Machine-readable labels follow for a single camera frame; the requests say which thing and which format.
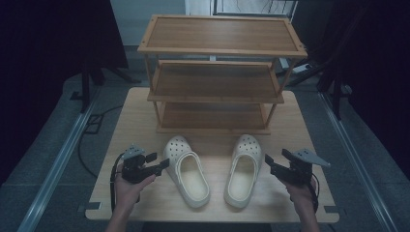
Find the wooden three-tier shoe rack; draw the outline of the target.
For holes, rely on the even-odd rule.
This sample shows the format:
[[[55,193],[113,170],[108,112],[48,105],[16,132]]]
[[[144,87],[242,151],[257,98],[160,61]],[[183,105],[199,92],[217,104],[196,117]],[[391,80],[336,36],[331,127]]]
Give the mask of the wooden three-tier shoe rack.
[[[158,130],[174,133],[269,133],[287,82],[276,61],[307,56],[278,17],[157,14],[138,50]]]

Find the person's left hand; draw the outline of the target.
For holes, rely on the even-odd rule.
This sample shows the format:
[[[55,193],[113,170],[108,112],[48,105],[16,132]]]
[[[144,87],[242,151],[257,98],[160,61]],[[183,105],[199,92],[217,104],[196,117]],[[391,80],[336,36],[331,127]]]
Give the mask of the person's left hand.
[[[138,184],[131,184],[122,177],[123,166],[123,163],[117,166],[114,179],[114,189],[116,193],[115,212],[131,211],[143,189],[156,179],[155,175],[151,175]]]

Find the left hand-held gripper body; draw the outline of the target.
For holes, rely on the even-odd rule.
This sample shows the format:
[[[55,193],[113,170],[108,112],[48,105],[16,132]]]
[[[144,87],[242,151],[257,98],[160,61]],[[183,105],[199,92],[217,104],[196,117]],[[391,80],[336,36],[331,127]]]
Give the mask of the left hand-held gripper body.
[[[154,166],[146,167],[145,150],[132,144],[123,155],[122,177],[132,184],[138,184],[154,175]]]

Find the cream clog shoe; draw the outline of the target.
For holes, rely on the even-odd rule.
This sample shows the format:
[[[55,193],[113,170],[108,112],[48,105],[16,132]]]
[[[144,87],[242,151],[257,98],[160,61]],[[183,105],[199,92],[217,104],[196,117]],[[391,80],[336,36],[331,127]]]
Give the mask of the cream clog shoe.
[[[263,156],[257,139],[243,134],[237,140],[224,190],[224,200],[239,209],[246,208],[257,182]]]
[[[210,187],[203,173],[199,155],[181,135],[172,137],[163,149],[169,160],[166,171],[185,202],[192,208],[200,208],[210,200]]]

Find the metal floor rail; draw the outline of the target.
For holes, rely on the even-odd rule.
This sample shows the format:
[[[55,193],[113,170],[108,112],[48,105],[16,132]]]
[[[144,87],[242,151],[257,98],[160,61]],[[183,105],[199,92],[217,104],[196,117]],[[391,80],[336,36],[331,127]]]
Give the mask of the metal floor rail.
[[[395,224],[395,221],[393,220],[392,215],[385,201],[383,200],[381,194],[379,193],[376,185],[374,184],[373,180],[366,171],[366,168],[359,157],[356,147],[354,146],[344,125],[335,115],[332,109],[331,101],[323,93],[319,93],[318,98],[322,101],[324,105],[324,108],[331,121],[331,124],[333,125],[336,131],[337,137],[339,138],[340,143],[345,151],[345,154],[351,162],[352,167],[364,188],[370,206],[373,209],[373,212],[375,213],[380,225],[382,226],[383,231],[398,232],[398,228]]]
[[[98,89],[90,100],[89,105],[86,107],[83,113],[80,113],[74,121],[74,124],[63,143],[56,159],[51,165],[36,197],[32,201],[31,206],[21,224],[17,228],[16,232],[35,232],[40,219],[44,214],[44,210],[51,199],[61,177],[66,169],[68,161],[71,158],[73,149],[79,140],[80,134],[85,129],[86,123],[96,105],[96,101],[101,94],[101,90]]]

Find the person's right hand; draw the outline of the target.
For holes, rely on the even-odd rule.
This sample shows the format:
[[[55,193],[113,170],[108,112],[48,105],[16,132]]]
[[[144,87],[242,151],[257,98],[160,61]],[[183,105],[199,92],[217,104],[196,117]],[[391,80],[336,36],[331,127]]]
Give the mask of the person's right hand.
[[[285,181],[282,181],[282,183],[285,185],[297,213],[314,211],[314,192],[310,191],[308,186],[296,186]]]

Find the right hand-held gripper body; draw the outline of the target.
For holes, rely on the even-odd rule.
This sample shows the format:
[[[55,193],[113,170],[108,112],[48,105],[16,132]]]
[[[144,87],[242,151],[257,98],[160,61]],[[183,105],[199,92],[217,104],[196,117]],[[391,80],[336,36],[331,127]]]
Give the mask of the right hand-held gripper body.
[[[331,164],[317,156],[309,149],[301,149],[292,153],[289,166],[285,167],[278,163],[272,166],[272,174],[278,179],[289,184],[300,186],[310,183],[312,177],[312,166],[314,164],[330,167]]]

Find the black curtain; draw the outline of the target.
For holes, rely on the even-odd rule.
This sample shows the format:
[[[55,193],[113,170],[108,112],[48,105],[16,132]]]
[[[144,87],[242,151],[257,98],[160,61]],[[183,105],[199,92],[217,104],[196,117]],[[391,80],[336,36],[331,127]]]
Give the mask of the black curtain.
[[[41,131],[64,82],[128,65],[110,0],[0,0],[0,185]]]
[[[299,0],[293,26],[316,48],[330,36],[330,0]],[[348,100],[410,180],[410,0],[369,0],[348,45]]]

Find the black metal stand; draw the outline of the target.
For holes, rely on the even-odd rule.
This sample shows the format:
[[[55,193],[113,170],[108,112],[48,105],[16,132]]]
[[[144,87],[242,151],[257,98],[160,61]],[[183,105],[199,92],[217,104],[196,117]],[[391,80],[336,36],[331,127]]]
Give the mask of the black metal stand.
[[[120,69],[113,67],[107,67],[107,69],[129,83],[141,83],[141,80],[132,78]],[[98,86],[100,86],[103,85],[104,76],[100,68],[90,66],[87,62],[84,62],[81,68],[81,91],[73,92],[71,95],[71,101],[81,101],[81,113],[84,113],[91,104],[90,80],[93,80]]]
[[[342,89],[342,71],[348,60],[348,45],[366,14],[369,0],[330,0],[330,3],[332,8],[326,26],[326,29],[331,30],[330,36],[318,47],[307,50],[308,58],[299,62],[297,67],[307,64],[312,64],[313,67],[301,72],[287,86],[297,86],[319,75],[316,89],[319,93],[329,94],[332,112],[340,120],[340,100],[348,97]]]

